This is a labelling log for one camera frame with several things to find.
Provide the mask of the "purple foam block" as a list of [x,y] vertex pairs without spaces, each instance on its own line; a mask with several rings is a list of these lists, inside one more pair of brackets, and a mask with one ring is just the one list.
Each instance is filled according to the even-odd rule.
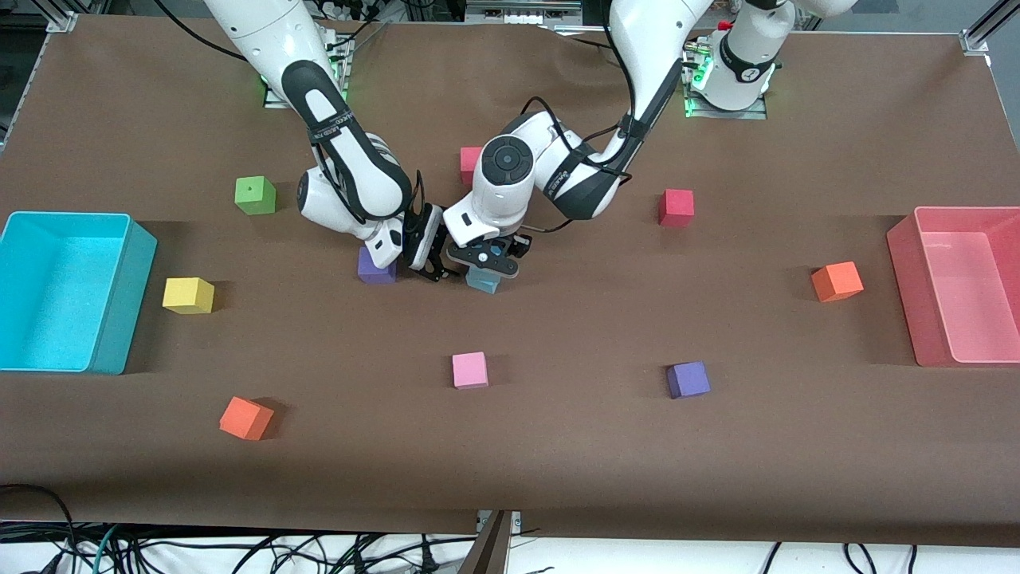
[[368,248],[364,245],[359,248],[357,275],[362,282],[368,285],[394,284],[397,281],[397,259],[387,266],[376,266]]
[[673,364],[667,368],[670,399],[707,395],[711,383],[704,362]]

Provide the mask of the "pink foam block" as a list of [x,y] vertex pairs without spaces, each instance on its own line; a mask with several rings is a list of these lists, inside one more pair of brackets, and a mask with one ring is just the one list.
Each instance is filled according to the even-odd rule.
[[483,352],[451,357],[454,387],[458,390],[488,387],[487,356]]

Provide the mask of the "green foam block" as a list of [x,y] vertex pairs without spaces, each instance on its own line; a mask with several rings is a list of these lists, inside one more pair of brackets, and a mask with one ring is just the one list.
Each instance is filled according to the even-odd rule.
[[277,211],[277,190],[263,175],[241,177],[234,182],[233,202],[247,215],[274,214]]

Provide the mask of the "brown paper table cover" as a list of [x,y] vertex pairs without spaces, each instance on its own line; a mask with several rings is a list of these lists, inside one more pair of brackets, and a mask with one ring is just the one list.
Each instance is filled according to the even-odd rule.
[[[80,521],[544,537],[1020,546],[1020,368],[921,368],[885,234],[918,206],[1020,206],[990,66],[951,35],[794,35],[765,120],[675,98],[601,217],[539,234],[494,295],[365,285],[296,211],[312,163],[250,66],[163,18],[54,35],[0,155],[16,210],[158,239],[123,375],[0,373],[0,483]],[[263,175],[274,214],[234,205]],[[685,228],[660,226],[688,189]],[[819,302],[811,274],[865,286]],[[168,277],[214,311],[163,307]],[[454,387],[483,352],[488,387]],[[711,390],[670,399],[667,368]],[[265,439],[219,430],[234,396]]]

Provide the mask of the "orange foam block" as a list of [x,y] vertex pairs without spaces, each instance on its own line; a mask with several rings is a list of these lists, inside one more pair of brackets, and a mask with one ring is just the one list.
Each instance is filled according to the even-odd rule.
[[823,304],[853,297],[865,289],[853,261],[821,266],[811,274],[811,282],[818,301]]
[[220,431],[239,439],[260,441],[265,439],[274,414],[276,412],[270,407],[234,396],[220,417],[218,427]]

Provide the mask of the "yellow foam block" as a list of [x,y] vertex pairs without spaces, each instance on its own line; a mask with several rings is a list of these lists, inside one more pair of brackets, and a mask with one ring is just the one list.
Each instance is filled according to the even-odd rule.
[[200,277],[168,277],[163,307],[178,315],[209,315],[214,311],[215,286]]

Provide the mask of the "white power strip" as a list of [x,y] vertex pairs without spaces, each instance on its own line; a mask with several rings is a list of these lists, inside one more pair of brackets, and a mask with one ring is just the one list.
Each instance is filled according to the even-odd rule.
[[465,0],[466,23],[581,27],[582,0]]

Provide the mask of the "cyan plastic bin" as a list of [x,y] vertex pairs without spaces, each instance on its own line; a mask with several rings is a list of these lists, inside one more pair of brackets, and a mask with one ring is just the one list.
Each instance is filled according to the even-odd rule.
[[0,233],[0,372],[124,373],[157,244],[128,214],[15,211]]

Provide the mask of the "pink plastic bin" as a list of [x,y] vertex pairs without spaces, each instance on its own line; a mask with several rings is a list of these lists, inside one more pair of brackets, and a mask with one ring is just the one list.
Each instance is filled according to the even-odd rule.
[[1020,206],[918,206],[886,240],[916,363],[1020,368]]

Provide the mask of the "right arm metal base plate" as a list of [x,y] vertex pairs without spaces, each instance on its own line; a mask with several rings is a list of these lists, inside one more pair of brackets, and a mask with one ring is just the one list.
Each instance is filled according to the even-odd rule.
[[[335,42],[327,43],[328,61],[332,63],[332,77],[341,90],[342,98],[347,100],[349,92],[350,75],[352,73],[353,55],[356,50],[356,42],[352,40],[352,35],[339,33]],[[263,76],[260,77],[262,87],[262,108],[267,109],[292,109],[290,102],[274,92],[269,87],[269,83]]]

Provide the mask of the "metal table bracket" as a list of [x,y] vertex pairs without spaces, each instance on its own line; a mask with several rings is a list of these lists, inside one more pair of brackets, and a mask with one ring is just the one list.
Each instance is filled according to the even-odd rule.
[[[481,534],[482,530],[484,530],[484,526],[487,525],[488,520],[491,519],[492,516],[494,516],[493,511],[487,511],[487,509],[478,511],[477,515],[475,516],[475,532]],[[512,520],[511,534],[514,537],[518,537],[518,535],[522,533],[522,530],[524,530],[524,528],[522,528],[522,526],[524,526],[524,523],[522,523],[521,513],[518,511],[513,511],[510,512],[510,516]]]

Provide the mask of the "dark mount pole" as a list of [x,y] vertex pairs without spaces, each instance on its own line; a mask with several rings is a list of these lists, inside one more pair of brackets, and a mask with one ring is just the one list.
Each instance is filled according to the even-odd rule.
[[457,574],[505,574],[512,538],[512,511],[494,511]]

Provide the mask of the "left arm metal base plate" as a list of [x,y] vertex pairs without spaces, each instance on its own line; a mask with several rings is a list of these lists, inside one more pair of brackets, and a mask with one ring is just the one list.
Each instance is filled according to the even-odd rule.
[[701,119],[767,119],[764,93],[775,66],[768,65],[764,75],[750,69],[754,81],[742,83],[727,65],[716,60],[715,47],[710,37],[697,37],[685,44],[681,79],[685,115]]

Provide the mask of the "aluminium frame profile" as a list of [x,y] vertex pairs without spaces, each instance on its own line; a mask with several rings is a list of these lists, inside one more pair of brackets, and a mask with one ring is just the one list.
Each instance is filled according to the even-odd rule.
[[966,56],[987,54],[987,42],[1020,10],[1020,0],[994,0],[994,4],[971,27],[959,33],[959,44]]

